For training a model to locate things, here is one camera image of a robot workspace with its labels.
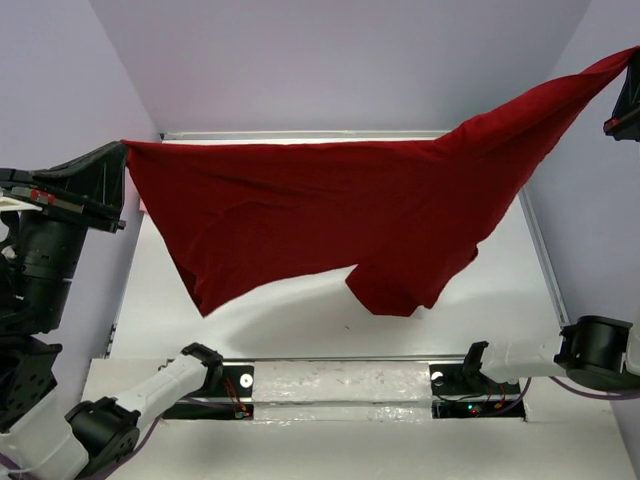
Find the dark red t shirt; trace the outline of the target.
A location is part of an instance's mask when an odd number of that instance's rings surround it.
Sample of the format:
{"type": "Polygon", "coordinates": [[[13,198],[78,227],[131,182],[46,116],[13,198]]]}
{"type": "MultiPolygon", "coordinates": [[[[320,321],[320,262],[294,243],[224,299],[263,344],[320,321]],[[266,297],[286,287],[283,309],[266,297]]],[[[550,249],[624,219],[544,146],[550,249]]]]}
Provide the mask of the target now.
{"type": "Polygon", "coordinates": [[[427,141],[128,141],[127,166],[202,315],[268,283],[348,268],[376,315],[433,307],[626,49],[427,141]]]}

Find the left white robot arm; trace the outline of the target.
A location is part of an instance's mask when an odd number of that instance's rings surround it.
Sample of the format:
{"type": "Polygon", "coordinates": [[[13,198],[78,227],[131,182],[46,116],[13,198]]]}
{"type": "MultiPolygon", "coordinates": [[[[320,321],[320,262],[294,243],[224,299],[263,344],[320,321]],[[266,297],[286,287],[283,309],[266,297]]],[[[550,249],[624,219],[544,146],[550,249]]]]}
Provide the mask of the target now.
{"type": "Polygon", "coordinates": [[[60,408],[62,348],[41,335],[62,320],[88,231],[125,226],[126,159],[111,142],[49,169],[1,172],[1,459],[13,475],[102,479],[179,400],[220,386],[222,357],[194,343],[126,392],[60,408]]]}

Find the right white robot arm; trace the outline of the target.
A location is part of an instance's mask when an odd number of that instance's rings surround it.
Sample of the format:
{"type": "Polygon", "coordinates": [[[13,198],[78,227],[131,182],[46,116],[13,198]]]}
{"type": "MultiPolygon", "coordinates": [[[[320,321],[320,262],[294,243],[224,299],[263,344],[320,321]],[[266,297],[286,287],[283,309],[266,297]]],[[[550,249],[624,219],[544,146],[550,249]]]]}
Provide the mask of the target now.
{"type": "MultiPolygon", "coordinates": [[[[488,237],[535,169],[589,102],[616,77],[622,91],[603,131],[639,138],[639,49],[611,54],[586,69],[545,81],[459,127],[473,150],[461,176],[474,240],[488,237]]],[[[586,315],[547,338],[472,344],[460,368],[462,384],[482,392],[522,378],[568,378],[604,399],[639,393],[639,330],[631,323],[586,315]]]]}

